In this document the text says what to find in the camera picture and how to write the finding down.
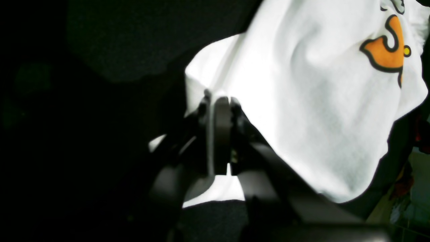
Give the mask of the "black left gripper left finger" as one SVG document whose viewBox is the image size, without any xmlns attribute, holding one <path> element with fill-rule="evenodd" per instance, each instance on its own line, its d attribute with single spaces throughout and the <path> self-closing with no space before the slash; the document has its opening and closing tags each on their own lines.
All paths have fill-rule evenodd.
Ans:
<svg viewBox="0 0 430 242">
<path fill-rule="evenodd" d="M 201 178 L 226 174 L 230 162 L 229 98 L 206 95 L 198 108 L 151 153 L 157 168 L 144 196 L 143 239 L 174 242 L 189 188 Z"/>
</svg>

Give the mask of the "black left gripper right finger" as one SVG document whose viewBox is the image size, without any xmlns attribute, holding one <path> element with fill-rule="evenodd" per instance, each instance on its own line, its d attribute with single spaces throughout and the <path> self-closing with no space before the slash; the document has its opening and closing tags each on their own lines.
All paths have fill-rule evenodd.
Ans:
<svg viewBox="0 0 430 242">
<path fill-rule="evenodd" d="M 241 242 L 388 242 L 381 225 L 339 208 L 315 192 L 269 146 L 231 98 L 232 146 L 245 196 L 248 224 Z"/>
</svg>

